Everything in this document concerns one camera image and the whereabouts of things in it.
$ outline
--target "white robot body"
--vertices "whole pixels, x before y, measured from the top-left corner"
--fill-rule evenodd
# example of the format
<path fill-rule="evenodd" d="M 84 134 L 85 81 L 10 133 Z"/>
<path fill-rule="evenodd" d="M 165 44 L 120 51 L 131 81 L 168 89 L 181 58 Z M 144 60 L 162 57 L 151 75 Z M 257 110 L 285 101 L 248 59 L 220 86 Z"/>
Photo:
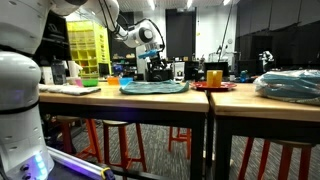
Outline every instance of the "white robot body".
<path fill-rule="evenodd" d="M 54 166 L 37 105 L 40 76 L 30 58 L 0 52 L 0 165 L 11 179 L 46 179 Z"/>
<path fill-rule="evenodd" d="M 49 9 L 48 0 L 1 0 L 0 44 L 34 54 L 41 43 Z"/>

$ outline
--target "gray carpet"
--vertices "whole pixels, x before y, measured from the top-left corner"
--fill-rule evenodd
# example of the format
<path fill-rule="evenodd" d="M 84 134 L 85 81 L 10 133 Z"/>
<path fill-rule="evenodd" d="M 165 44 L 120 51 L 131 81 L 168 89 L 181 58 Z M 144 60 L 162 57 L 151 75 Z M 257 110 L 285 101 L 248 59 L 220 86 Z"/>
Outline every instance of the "gray carpet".
<path fill-rule="evenodd" d="M 189 164 L 186 159 L 186 143 L 174 142 L 172 144 L 172 152 L 168 152 L 168 136 L 169 127 L 141 125 L 143 143 L 145 149 L 147 172 L 161 176 L 170 177 L 176 180 L 189 179 Z M 103 154 L 103 132 L 102 127 L 97 126 L 97 132 L 100 142 L 101 153 Z M 120 162 L 119 141 L 117 128 L 110 128 L 110 158 L 111 162 Z M 139 148 L 134 125 L 127 126 L 127 134 L 129 141 L 129 153 L 132 157 L 139 157 Z M 77 150 L 81 150 L 88 145 L 87 133 L 82 132 L 73 139 L 73 143 Z M 230 169 L 230 179 L 237 179 L 237 175 L 242 162 L 242 155 L 246 144 L 245 137 L 233 137 L 231 158 L 234 164 Z M 257 179 L 259 162 L 261 157 L 263 140 L 255 139 L 252 148 L 249 166 L 247 169 L 246 179 Z M 316 146 L 312 150 L 312 160 L 310 164 L 309 179 L 320 179 L 320 148 Z M 279 162 L 281 155 L 281 146 L 271 144 L 267 167 L 265 171 L 265 179 L 277 179 L 279 170 Z M 292 156 L 289 179 L 298 179 L 300 162 L 300 150 L 295 149 Z M 142 170 L 140 163 L 134 163 L 131 169 Z"/>

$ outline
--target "table surface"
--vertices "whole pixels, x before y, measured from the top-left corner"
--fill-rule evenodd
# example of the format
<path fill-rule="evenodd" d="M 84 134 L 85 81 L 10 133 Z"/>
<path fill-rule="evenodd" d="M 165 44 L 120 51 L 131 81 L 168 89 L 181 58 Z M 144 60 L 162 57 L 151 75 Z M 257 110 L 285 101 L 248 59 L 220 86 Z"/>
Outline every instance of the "table surface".
<path fill-rule="evenodd" d="M 124 95 L 119 91 L 120 86 L 111 86 L 105 82 L 100 82 L 98 86 L 101 88 L 100 92 L 83 96 L 42 92 L 40 102 L 189 112 L 209 111 L 205 93 L 191 89 L 177 94 Z"/>
<path fill-rule="evenodd" d="M 232 91 L 211 93 L 216 115 L 320 122 L 320 107 L 263 98 L 255 84 L 237 84 Z"/>

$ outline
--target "red stool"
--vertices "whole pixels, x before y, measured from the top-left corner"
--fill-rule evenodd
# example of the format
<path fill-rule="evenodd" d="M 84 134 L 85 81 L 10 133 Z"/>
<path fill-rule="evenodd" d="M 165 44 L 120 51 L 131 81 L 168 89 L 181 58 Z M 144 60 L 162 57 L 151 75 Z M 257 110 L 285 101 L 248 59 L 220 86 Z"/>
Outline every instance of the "red stool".
<path fill-rule="evenodd" d="M 245 174 L 250 158 L 250 153 L 252 149 L 254 138 L 248 138 L 246 149 L 243 155 L 243 161 L 241 165 L 241 169 L 239 172 L 238 180 L 244 180 Z M 280 168 L 278 179 L 279 180 L 287 180 L 289 169 L 290 169 L 290 162 L 292 156 L 293 148 L 300 148 L 301 149 L 301 158 L 300 158 L 300 170 L 299 170 L 299 180 L 308 180 L 309 174 L 309 165 L 310 165 L 310 157 L 311 157 L 311 148 L 314 146 L 308 143 L 300 143 L 300 142 L 291 142 L 291 141 L 264 141 L 259 173 L 258 173 L 258 180 L 263 179 L 265 167 L 267 164 L 270 142 L 274 142 L 276 144 L 282 145 L 282 155 L 280 160 Z"/>
<path fill-rule="evenodd" d="M 78 117 L 57 116 L 57 121 L 61 123 L 64 152 L 72 153 L 72 138 L 70 133 L 70 124 L 80 120 Z M 86 119 L 86 127 L 89 137 L 89 146 L 77 153 L 75 156 L 80 159 L 87 159 L 90 156 L 96 157 L 99 163 L 102 163 L 102 156 L 99 147 L 99 141 L 96 131 L 96 124 L 93 119 Z"/>
<path fill-rule="evenodd" d="M 127 132 L 126 126 L 130 124 L 127 122 L 119 122 L 119 121 L 103 121 L 103 132 L 104 132 L 104 159 L 107 165 L 119 166 L 124 169 L 129 169 L 132 162 L 140 162 L 142 164 L 143 171 L 147 171 L 146 160 L 144 156 L 144 149 L 143 149 L 143 142 L 141 136 L 141 127 L 140 124 L 136 123 L 136 131 L 138 137 L 138 144 L 140 150 L 140 158 L 130 158 L 128 153 L 128 142 L 127 142 Z M 119 132 L 119 143 L 120 143 L 120 157 L 121 162 L 120 164 L 114 164 L 110 162 L 110 155 L 109 155 L 109 127 L 118 127 Z"/>
<path fill-rule="evenodd" d="M 186 134 L 180 133 L 180 128 L 178 128 L 177 131 L 178 132 L 177 132 L 176 137 L 173 137 L 173 127 L 170 127 L 168 151 L 171 152 L 172 141 L 187 142 L 187 159 L 190 159 L 190 156 L 191 156 L 191 130 L 187 129 Z"/>

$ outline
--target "bottle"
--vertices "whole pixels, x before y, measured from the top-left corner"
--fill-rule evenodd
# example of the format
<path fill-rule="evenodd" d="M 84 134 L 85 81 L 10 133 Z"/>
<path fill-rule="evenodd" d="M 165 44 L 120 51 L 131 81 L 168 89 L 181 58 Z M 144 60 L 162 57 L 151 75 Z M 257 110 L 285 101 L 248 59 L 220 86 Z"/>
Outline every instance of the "bottle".
<path fill-rule="evenodd" d="M 247 70 L 241 71 L 240 73 L 240 82 L 245 83 L 247 81 Z"/>

